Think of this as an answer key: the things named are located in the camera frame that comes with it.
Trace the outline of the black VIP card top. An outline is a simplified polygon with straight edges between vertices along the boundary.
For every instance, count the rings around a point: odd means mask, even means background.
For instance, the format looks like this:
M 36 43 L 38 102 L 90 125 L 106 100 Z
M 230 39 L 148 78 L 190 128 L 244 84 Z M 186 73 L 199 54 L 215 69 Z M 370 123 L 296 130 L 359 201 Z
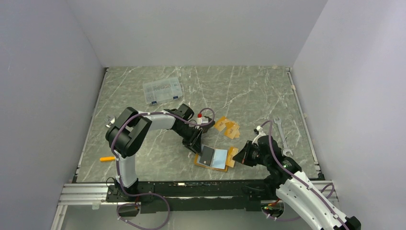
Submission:
M 214 149 L 208 146 L 203 146 L 199 163 L 205 166 L 211 166 L 214 155 Z

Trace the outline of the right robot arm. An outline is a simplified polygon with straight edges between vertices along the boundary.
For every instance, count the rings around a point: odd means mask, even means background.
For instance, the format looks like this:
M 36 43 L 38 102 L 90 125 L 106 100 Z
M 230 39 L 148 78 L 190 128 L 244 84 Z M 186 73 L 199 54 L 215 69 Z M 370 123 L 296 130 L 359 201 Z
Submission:
M 296 161 L 282 154 L 268 135 L 247 141 L 233 160 L 246 166 L 262 165 L 270 173 L 264 194 L 289 205 L 313 230 L 359 230 L 361 222 L 334 206 L 310 181 Z

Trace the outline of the small orange card sleeve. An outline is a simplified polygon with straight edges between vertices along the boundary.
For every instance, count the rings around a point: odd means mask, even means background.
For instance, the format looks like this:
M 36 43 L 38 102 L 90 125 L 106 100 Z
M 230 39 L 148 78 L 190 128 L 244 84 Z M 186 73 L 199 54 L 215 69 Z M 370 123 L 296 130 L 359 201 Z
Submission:
M 224 132 L 224 135 L 230 139 L 236 139 L 239 138 L 240 136 L 240 132 L 239 132 L 239 128 L 240 126 L 234 122 L 234 121 L 229 121 L 227 123 L 225 123 L 226 126 L 226 130 Z

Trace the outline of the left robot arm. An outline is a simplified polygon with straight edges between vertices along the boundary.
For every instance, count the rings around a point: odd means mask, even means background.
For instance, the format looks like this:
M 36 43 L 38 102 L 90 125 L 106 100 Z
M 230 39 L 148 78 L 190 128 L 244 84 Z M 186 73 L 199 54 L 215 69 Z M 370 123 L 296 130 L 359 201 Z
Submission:
M 125 201 L 136 198 L 138 176 L 135 171 L 135 155 L 141 148 L 149 131 L 172 130 L 182 137 L 182 144 L 193 153 L 201 154 L 202 135 L 212 126 L 213 120 L 204 117 L 203 123 L 191 122 L 194 111 L 186 104 L 178 109 L 159 112 L 141 112 L 127 107 L 105 134 L 116 158 L 116 183 L 120 185 L 119 196 Z

